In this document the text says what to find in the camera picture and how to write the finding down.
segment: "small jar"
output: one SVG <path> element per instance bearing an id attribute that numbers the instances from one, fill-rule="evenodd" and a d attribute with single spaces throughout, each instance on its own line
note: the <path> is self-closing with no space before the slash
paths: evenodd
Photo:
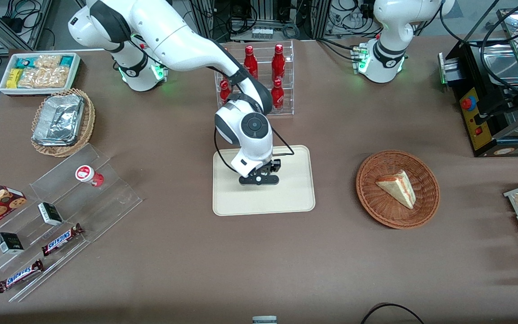
<path id="1" fill-rule="evenodd" d="M 95 172 L 90 166 L 80 166 L 77 168 L 76 179 L 93 187 L 99 187 L 103 184 L 103 175 Z"/>

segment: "coca-cola bottle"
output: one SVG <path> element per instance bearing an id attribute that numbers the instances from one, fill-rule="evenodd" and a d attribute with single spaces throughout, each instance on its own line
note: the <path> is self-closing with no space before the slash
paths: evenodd
<path id="1" fill-rule="evenodd" d="M 247 45 L 245 47 L 245 61 L 243 62 L 247 71 L 251 73 L 253 78 L 259 78 L 259 67 L 257 66 L 257 58 L 255 54 L 253 54 L 253 46 Z"/>
<path id="2" fill-rule="evenodd" d="M 273 97 L 273 112 L 281 113 L 283 109 L 283 96 L 285 92 L 281 87 L 281 79 L 277 78 L 273 82 L 273 89 L 271 89 L 271 96 Z"/>
<path id="3" fill-rule="evenodd" d="M 229 94 L 231 94 L 231 89 L 229 89 L 229 82 L 227 82 L 226 80 L 221 80 L 219 86 L 221 87 L 221 92 L 219 93 L 219 96 L 221 97 L 223 104 L 226 104 L 227 97 L 229 96 Z"/>
<path id="4" fill-rule="evenodd" d="M 283 80 L 285 76 L 285 57 L 283 56 L 283 45 L 277 44 L 275 45 L 275 55 L 273 56 L 273 61 L 271 61 L 271 79 L 273 82 L 280 78 Z"/>

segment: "brown wicker basket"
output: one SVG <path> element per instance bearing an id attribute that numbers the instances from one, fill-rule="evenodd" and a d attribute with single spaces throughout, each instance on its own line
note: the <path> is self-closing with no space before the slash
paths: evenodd
<path id="1" fill-rule="evenodd" d="M 408 209 L 376 183 L 384 175 L 405 170 L 417 201 Z M 385 150 L 369 156 L 359 168 L 357 195 L 368 213 L 380 223 L 401 230 L 425 225 L 437 212 L 440 191 L 433 172 L 419 158 L 399 150 Z"/>
<path id="2" fill-rule="evenodd" d="M 91 138 L 91 134 L 93 133 L 93 123 L 95 123 L 95 108 L 93 107 L 93 103 L 89 100 L 89 97 L 85 92 L 78 89 L 69 89 L 65 91 L 58 92 L 57 94 L 52 94 L 51 96 L 66 96 L 66 95 L 79 95 L 85 99 L 85 107 L 84 107 L 84 115 L 81 119 L 81 128 L 79 133 L 79 139 L 73 146 L 42 146 L 37 145 L 33 141 L 33 147 L 43 154 L 56 156 L 57 158 L 65 158 L 66 156 L 70 156 L 80 150 L 89 142 L 89 138 Z M 39 105 L 39 109 L 35 113 L 35 118 L 33 119 L 33 123 L 31 124 L 31 131 L 35 131 L 35 127 L 37 126 L 37 122 L 39 121 L 39 115 L 41 114 L 41 109 L 43 108 L 43 104 L 45 101 Z"/>

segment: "brown table surface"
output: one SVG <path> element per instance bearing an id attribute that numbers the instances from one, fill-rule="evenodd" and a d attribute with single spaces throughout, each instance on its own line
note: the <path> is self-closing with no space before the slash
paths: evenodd
<path id="1" fill-rule="evenodd" d="M 502 196 L 518 187 L 518 157 L 473 158 L 438 76 L 437 53 L 454 43 L 418 37 L 381 85 L 296 41 L 296 115 L 272 123 L 310 149 L 317 205 L 235 217 L 212 211 L 213 72 L 171 72 L 140 94 L 109 53 L 81 52 L 76 87 L 97 109 L 91 142 L 144 202 L 21 303 L 0 295 L 0 323 L 354 323 L 382 302 L 426 323 L 518 319 L 518 223 Z M 2 185 L 25 187 L 61 161 L 29 140 L 41 100 L 0 99 Z M 384 149 L 419 156 L 437 176 L 441 205 L 425 226 L 389 229 L 360 205 L 354 175 Z"/>

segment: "sandwich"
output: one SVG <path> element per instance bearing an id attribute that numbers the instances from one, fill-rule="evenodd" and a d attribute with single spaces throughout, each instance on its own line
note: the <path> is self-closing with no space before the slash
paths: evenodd
<path id="1" fill-rule="evenodd" d="M 403 204 L 409 209 L 413 209 L 413 205 L 417 200 L 409 176 L 403 170 L 394 175 L 386 175 L 377 179 L 376 184 L 387 191 L 388 194 L 397 199 L 399 203 Z"/>

